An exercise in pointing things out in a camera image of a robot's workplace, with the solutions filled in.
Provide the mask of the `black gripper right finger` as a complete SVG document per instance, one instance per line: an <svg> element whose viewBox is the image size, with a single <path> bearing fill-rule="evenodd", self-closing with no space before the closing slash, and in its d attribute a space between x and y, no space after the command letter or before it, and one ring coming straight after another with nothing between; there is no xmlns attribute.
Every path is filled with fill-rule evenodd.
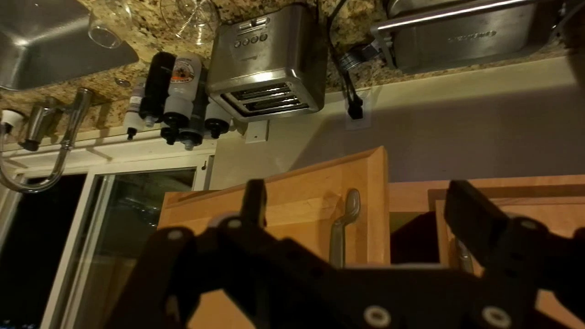
<svg viewBox="0 0 585 329"><path fill-rule="evenodd" d="M468 182L452 182L444 220L483 267L466 322L473 329L561 329L536 310L537 293L585 322L585 238L552 235L532 218L510 218Z"/></svg>

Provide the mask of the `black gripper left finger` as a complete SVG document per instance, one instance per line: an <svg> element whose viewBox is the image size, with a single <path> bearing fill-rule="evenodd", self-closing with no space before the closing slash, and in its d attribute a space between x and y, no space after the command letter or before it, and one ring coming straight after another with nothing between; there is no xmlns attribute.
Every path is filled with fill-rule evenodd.
<svg viewBox="0 0 585 329"><path fill-rule="evenodd" d="M133 267L106 329L186 329L201 297L223 291L250 320L260 324L250 277L252 258L230 242L247 229L265 229L263 180L245 185L241 209L194 235L186 227L157 231Z"/></svg>

